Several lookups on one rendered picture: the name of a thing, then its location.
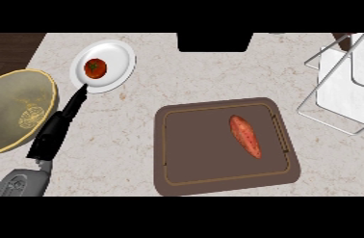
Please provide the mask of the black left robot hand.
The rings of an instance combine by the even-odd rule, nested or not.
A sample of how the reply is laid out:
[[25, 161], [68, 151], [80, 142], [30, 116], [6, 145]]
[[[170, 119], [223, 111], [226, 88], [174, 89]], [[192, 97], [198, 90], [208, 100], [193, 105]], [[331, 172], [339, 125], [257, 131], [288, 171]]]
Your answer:
[[87, 87], [84, 84], [61, 111], [49, 118], [36, 136], [27, 157], [42, 161], [52, 161], [59, 153], [61, 145], [68, 132], [70, 124], [77, 116], [83, 102], [87, 99]]

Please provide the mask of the brown tray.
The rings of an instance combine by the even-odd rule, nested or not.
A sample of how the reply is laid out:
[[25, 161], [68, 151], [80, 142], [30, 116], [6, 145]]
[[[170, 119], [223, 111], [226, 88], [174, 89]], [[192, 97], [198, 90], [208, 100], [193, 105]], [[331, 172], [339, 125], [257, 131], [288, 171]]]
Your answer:
[[[239, 116], [254, 126], [263, 157], [230, 132]], [[154, 184], [164, 196], [288, 184], [301, 165], [279, 107], [267, 97], [163, 107], [155, 114]]]

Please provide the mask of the olive bowl with gold rim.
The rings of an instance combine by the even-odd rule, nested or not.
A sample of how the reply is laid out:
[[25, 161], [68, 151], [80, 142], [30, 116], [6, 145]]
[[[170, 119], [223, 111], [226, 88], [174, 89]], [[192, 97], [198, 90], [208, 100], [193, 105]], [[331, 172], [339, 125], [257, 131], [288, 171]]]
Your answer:
[[51, 74], [39, 69], [0, 76], [0, 153], [37, 135], [59, 106], [59, 90]]

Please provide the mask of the red tomato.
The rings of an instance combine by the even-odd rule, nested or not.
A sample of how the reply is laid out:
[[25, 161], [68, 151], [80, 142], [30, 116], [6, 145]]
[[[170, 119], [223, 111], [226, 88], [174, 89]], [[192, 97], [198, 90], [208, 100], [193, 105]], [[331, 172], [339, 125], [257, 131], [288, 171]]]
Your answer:
[[84, 64], [86, 75], [92, 79], [101, 79], [107, 74], [107, 63], [102, 59], [92, 59]]

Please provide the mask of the white round plate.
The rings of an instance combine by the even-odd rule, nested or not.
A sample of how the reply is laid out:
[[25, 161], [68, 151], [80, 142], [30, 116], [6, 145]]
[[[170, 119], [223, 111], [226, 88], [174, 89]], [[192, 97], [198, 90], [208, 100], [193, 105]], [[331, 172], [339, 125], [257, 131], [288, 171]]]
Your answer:
[[[105, 76], [93, 79], [84, 66], [92, 59], [105, 62]], [[133, 74], [137, 56], [133, 47], [121, 40], [101, 40], [79, 53], [70, 67], [70, 79], [77, 89], [89, 85], [89, 93], [105, 93], [118, 88]]]

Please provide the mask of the dark wooden cabinet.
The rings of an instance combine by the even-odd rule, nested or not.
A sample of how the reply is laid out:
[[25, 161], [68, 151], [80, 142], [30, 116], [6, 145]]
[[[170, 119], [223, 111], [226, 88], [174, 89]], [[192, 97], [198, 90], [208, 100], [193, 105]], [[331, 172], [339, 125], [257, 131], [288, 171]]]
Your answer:
[[0, 33], [0, 75], [27, 67], [45, 37], [45, 33]]

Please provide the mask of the orange sweet potato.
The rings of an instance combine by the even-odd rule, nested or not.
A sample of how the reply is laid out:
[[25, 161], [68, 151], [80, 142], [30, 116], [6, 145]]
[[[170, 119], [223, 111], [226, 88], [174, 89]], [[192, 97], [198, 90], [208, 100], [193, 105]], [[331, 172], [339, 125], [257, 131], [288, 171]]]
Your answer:
[[257, 133], [251, 123], [242, 119], [239, 116], [232, 116], [229, 119], [230, 132], [239, 142], [239, 144], [247, 149], [248, 153], [257, 158], [263, 158], [263, 150], [260, 146], [260, 141]]

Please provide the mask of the black block appliance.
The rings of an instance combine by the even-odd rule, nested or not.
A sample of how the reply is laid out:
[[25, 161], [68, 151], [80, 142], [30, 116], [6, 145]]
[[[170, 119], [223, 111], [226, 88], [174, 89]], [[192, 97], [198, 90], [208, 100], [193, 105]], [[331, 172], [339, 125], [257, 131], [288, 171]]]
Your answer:
[[180, 52], [245, 52], [252, 33], [177, 33]]

